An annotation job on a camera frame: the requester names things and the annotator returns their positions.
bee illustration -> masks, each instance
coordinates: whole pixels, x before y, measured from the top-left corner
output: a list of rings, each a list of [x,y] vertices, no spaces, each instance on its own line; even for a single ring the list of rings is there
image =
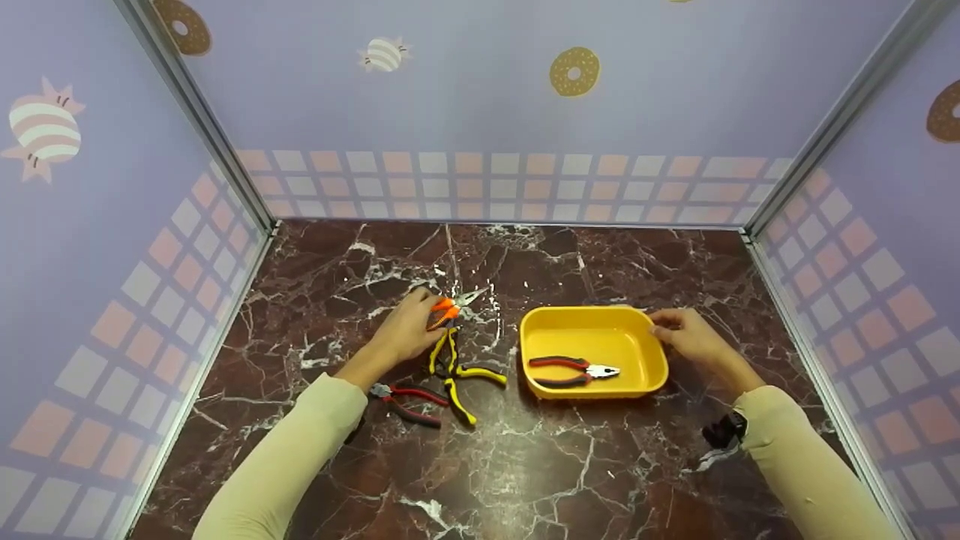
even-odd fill
[[[386,37],[375,37],[367,44],[367,50],[358,50],[360,53],[360,65],[368,73],[377,69],[379,71],[394,71],[400,67],[403,59],[413,58],[410,56],[410,45],[403,43],[403,38],[389,39]]]
[[[73,87],[55,90],[44,77],[42,95],[28,95],[13,102],[10,128],[17,146],[4,150],[4,158],[23,161],[23,182],[39,176],[52,181],[50,163],[73,159],[80,152],[80,131],[74,118],[84,105],[73,99]]]

yellow tray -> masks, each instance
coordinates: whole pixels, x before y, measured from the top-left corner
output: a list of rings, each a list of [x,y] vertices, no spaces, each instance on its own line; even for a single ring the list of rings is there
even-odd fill
[[[666,382],[666,356],[650,334],[650,317],[629,306],[538,307],[520,321],[523,374],[537,397],[545,400],[638,398]],[[620,368],[609,379],[586,386],[546,388],[537,379],[568,379],[567,367],[536,367],[541,356],[573,356],[593,364]]]

beige sleeve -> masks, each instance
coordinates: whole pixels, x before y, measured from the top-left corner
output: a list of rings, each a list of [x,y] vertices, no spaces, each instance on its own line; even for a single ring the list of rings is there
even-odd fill
[[[367,397],[321,375],[224,483],[195,540],[281,540],[313,478],[360,422]]]
[[[762,386],[733,408],[747,419],[741,447],[806,540],[897,538],[867,489],[785,392]]]

sticker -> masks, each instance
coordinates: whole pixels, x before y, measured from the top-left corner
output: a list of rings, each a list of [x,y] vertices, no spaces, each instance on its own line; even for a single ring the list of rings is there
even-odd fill
[[[960,81],[933,100],[926,114],[926,130],[940,142],[960,142]]]
[[[23,182],[34,176],[53,181],[50,163],[72,160],[80,152],[80,129],[75,114],[86,107],[74,101],[73,87],[56,91],[44,77],[43,95],[28,95],[13,102],[10,129],[19,146],[0,153],[23,161]]]
[[[357,52],[360,53],[360,65],[368,73],[375,69],[378,71],[396,71],[404,59],[413,58],[410,56],[410,45],[404,43],[402,37],[397,39],[375,37],[367,44],[366,51]]]
[[[600,59],[586,47],[560,53],[550,65],[550,85],[563,97],[582,96],[600,77]]]
[[[193,8],[180,0],[154,0],[154,9],[182,55],[198,57],[210,50],[210,31]]]

table surface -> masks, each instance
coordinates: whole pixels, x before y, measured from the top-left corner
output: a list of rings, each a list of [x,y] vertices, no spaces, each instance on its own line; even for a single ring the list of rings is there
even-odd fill
[[[799,538],[750,458],[702,439],[732,396],[674,354],[664,388],[631,401],[538,401],[517,376],[517,326],[534,307],[696,307],[839,449],[736,233],[338,221],[281,227],[133,538],[188,538],[307,384],[417,284],[490,288],[466,310],[458,344],[509,387],[458,385],[475,430],[449,410],[431,430],[372,403],[308,489],[290,538]],[[439,388],[418,362],[384,379],[395,380]]]

